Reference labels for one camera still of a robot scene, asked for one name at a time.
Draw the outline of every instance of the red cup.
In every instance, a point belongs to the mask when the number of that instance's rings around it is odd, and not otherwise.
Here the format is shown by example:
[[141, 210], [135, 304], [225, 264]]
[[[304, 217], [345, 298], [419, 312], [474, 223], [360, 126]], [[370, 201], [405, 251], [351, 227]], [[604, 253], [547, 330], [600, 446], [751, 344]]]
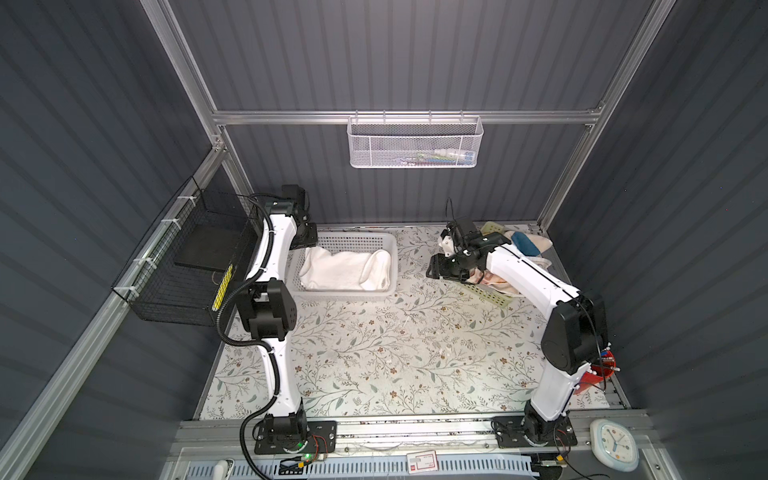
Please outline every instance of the red cup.
[[[604, 357], [603, 364], [606, 366], [616, 366], [616, 359], [614, 358], [614, 354], [608, 350], [608, 354]], [[574, 390], [574, 395], [578, 395], [582, 393], [584, 390], [590, 388], [591, 386], [597, 386], [600, 387], [600, 384], [603, 382], [603, 375], [605, 375], [605, 378], [610, 378], [611, 375], [614, 374], [614, 371], [612, 369], [604, 369], [600, 366], [592, 365], [592, 369], [597, 373], [597, 375], [586, 372], [583, 376], [581, 376], [581, 382], [576, 386], [576, 390]]]

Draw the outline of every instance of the black wire basket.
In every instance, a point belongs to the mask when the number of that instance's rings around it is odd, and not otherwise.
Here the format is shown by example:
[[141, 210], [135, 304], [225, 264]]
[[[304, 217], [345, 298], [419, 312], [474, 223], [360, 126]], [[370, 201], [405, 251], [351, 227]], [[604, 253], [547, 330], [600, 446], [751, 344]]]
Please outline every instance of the black wire basket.
[[143, 320], [213, 326], [229, 287], [250, 268], [262, 230], [258, 210], [246, 197], [198, 190], [162, 223], [165, 230], [151, 252], [134, 255], [124, 268], [140, 263], [132, 284], [115, 284], [113, 291]]

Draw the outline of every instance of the beige cloth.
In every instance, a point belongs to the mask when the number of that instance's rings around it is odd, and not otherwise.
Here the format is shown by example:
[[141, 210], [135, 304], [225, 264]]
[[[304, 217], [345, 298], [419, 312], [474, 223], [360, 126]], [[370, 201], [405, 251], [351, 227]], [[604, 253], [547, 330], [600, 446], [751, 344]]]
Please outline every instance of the beige cloth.
[[[515, 232], [510, 230], [505, 232], [504, 236], [511, 239], [513, 233]], [[540, 252], [545, 252], [552, 246], [552, 240], [542, 237], [541, 235], [531, 235], [529, 233], [525, 235], [528, 236], [528, 239], [531, 240], [531, 242], [536, 246], [536, 248], [538, 248]], [[552, 265], [552, 262], [545, 258], [528, 257], [528, 259], [539, 265], [544, 270]], [[490, 286], [493, 290], [496, 290], [499, 293], [504, 293], [505, 295], [520, 295], [518, 289], [514, 288], [509, 284], [507, 280], [504, 280], [499, 275], [494, 274], [490, 270], [482, 271], [479, 268], [473, 268], [469, 271], [469, 278], [467, 279], [467, 283]]]
[[[512, 240], [512, 235], [515, 234], [514, 230], [510, 230], [508, 232], [504, 232], [504, 236], [507, 237], [509, 240]], [[546, 237], [542, 237], [541, 235], [533, 235], [531, 233], [526, 233], [526, 237], [538, 248], [538, 251], [541, 253], [546, 252], [547, 250], [552, 247], [552, 240], [549, 240]]]

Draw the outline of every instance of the gray corrugated wall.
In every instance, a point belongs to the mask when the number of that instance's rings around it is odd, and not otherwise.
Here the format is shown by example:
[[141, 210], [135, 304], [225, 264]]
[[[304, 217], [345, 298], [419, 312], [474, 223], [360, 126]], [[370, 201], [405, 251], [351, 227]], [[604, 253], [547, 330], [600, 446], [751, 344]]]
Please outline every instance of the gray corrugated wall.
[[253, 188], [279, 191], [298, 183], [310, 193], [320, 223], [418, 222], [455, 214], [476, 220], [536, 220], [581, 125], [489, 125], [475, 168], [370, 170], [351, 168], [346, 127], [227, 127]]
[[[650, 1], [171, 4], [220, 110], [470, 111], [596, 107]], [[486, 125], [475, 168], [367, 171], [340, 127], [230, 131], [251, 182], [299, 181], [315, 220], [402, 223], [443, 220], [447, 196], [535, 220], [583, 130]]]
[[677, 4], [549, 233], [686, 477], [760, 476], [768, 5]]
[[[0, 85], [1, 445], [210, 144], [136, 2], [1, 3]], [[126, 319], [30, 478], [154, 473], [216, 348], [173, 327]]]

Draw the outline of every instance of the metal bracket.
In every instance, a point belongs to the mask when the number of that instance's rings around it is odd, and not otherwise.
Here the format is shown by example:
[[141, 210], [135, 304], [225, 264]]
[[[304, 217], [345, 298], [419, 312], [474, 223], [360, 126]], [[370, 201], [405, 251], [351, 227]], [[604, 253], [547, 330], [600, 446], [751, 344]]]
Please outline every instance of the metal bracket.
[[[308, 422], [307, 423], [307, 442], [297, 452], [292, 450], [296, 448], [296, 439], [282, 439], [278, 435], [270, 435], [267, 430], [267, 424], [259, 424], [259, 432], [256, 436], [256, 446], [253, 453], [256, 455], [284, 455], [286, 453], [332, 453], [336, 449], [336, 422]], [[324, 439], [317, 443], [316, 449], [313, 448], [314, 442], [309, 441], [312, 437]]]
[[173, 223], [174, 225], [179, 227], [179, 231], [181, 232], [181, 223], [177, 218], [164, 218], [163, 220], [160, 220], [160, 223]]
[[177, 198], [185, 198], [185, 199], [189, 200], [190, 202], [192, 202], [192, 206], [193, 207], [197, 206], [197, 196], [195, 196], [195, 195], [191, 195], [191, 196], [185, 196], [184, 195], [184, 196], [177, 197]]
[[576, 432], [574, 431], [573, 425], [571, 424], [571, 420], [568, 417], [565, 417], [565, 419], [561, 421], [562, 427], [560, 429], [565, 433], [565, 435], [560, 434], [558, 439], [563, 440], [564, 445], [560, 443], [556, 445], [554, 442], [554, 437], [552, 440], [543, 445], [532, 445], [525, 438], [521, 417], [499, 416], [491, 419], [492, 425], [498, 424], [499, 427], [501, 427], [494, 431], [496, 436], [496, 443], [500, 449], [523, 449], [532, 446], [561, 448], [566, 446], [576, 446], [578, 444], [578, 440], [576, 439]]
[[135, 263], [138, 263], [139, 265], [141, 265], [144, 262], [149, 263], [152, 266], [153, 269], [157, 270], [157, 263], [155, 263], [153, 257], [134, 258], [133, 261]]

